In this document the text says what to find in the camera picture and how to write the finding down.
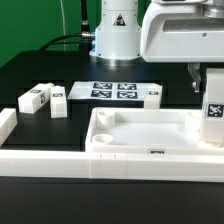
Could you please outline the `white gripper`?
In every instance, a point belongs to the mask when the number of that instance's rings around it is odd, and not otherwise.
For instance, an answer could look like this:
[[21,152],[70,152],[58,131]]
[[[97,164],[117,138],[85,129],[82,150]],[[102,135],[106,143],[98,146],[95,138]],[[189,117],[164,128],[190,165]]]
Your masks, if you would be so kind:
[[140,41],[147,62],[185,62],[200,91],[200,64],[224,62],[224,1],[152,1]]

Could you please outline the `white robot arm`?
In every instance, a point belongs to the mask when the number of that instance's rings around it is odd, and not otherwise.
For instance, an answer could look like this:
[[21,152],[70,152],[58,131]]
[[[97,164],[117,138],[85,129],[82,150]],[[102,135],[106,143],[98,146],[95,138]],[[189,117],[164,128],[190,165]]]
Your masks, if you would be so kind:
[[102,0],[93,61],[186,63],[196,89],[202,63],[224,62],[224,0],[151,0],[141,23],[137,6],[138,0]]

